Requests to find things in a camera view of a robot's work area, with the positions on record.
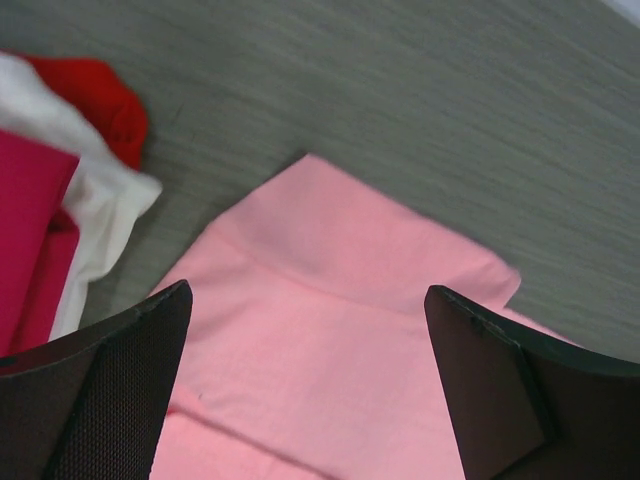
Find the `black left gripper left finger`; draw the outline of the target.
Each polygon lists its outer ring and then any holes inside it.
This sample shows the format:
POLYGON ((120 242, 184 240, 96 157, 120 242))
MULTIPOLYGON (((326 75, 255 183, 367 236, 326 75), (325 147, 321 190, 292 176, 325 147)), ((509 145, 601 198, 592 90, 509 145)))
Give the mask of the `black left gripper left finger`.
POLYGON ((4 479, 147 479, 192 312, 180 280, 1 360, 4 479))

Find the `pink t shirt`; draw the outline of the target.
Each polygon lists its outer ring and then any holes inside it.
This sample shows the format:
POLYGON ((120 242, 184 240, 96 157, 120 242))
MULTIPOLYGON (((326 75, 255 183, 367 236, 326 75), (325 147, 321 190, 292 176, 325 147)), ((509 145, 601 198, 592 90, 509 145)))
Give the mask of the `pink t shirt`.
POLYGON ((492 251, 307 155, 165 276, 193 292, 155 479, 460 479, 424 313, 445 285, 514 318, 492 251))

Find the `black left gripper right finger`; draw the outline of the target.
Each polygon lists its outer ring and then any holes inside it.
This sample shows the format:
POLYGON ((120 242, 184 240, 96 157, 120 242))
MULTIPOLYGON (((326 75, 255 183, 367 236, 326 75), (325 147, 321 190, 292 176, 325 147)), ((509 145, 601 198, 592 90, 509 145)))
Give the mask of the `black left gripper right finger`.
POLYGON ((638 364, 445 286, 429 288, 424 308, 466 478, 638 478, 638 364))

